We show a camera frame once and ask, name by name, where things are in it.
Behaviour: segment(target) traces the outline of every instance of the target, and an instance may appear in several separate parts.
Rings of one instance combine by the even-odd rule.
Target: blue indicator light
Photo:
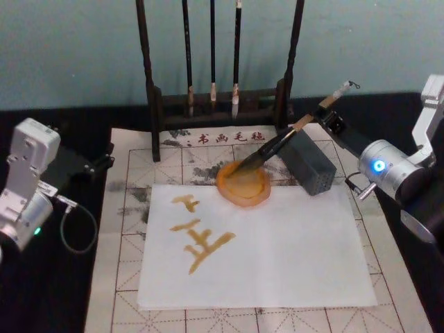
[[[378,160],[375,163],[373,163],[373,170],[375,170],[376,172],[381,172],[385,168],[386,164],[384,163],[384,161]]]

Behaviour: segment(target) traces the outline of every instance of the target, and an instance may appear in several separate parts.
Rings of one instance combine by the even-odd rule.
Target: teal wall
[[[146,0],[155,84],[187,90],[179,0]],[[240,88],[274,87],[295,0],[244,0]],[[210,2],[189,0],[193,78],[210,89]],[[216,0],[216,81],[232,89],[234,0]],[[444,1],[307,0],[293,96],[420,91],[444,73]],[[0,110],[146,103],[132,0],[0,0]]]

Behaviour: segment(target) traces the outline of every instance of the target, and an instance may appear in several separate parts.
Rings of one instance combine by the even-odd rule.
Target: white paper
[[[194,213],[177,196],[193,194]],[[170,228],[200,219],[208,244],[236,237],[203,260],[184,251],[194,240]],[[154,185],[137,303],[140,309],[211,307],[364,307],[377,304],[344,188],[311,197],[273,187],[264,203],[243,209],[216,187]]]

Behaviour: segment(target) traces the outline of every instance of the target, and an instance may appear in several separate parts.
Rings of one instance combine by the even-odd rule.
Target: robotic arm
[[[319,105],[313,116],[340,146],[359,158],[358,170],[370,180],[364,190],[348,185],[364,200],[376,187],[395,200],[401,221],[428,243],[444,235],[444,179],[434,173],[431,140],[444,118],[444,76],[431,75],[421,94],[424,108],[412,135],[418,151],[407,156],[386,140],[369,142],[333,110]]]
[[[40,227],[53,212],[53,199],[67,206],[63,226],[66,215],[78,204],[58,194],[59,189],[67,185],[71,177],[85,175],[91,178],[112,167],[112,149],[111,144],[104,156],[90,163],[75,152],[60,146],[59,134],[36,120],[26,119],[15,127],[7,158],[8,178],[0,194],[0,262],[3,259],[2,250],[7,251],[8,255],[19,253],[39,233]],[[57,187],[42,181],[42,176]],[[95,223],[91,213],[83,206],[79,207]],[[87,250],[74,250],[67,245],[63,232],[61,237],[65,246],[73,253],[85,253],[91,247],[88,246]]]
[[[51,201],[38,190],[40,176],[57,155],[60,136],[32,119],[14,129],[6,187],[0,195],[0,238],[23,250],[53,211]]]

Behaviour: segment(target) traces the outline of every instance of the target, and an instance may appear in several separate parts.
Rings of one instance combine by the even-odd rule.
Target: gray block
[[[278,155],[310,196],[332,187],[336,167],[303,130],[292,137]]]

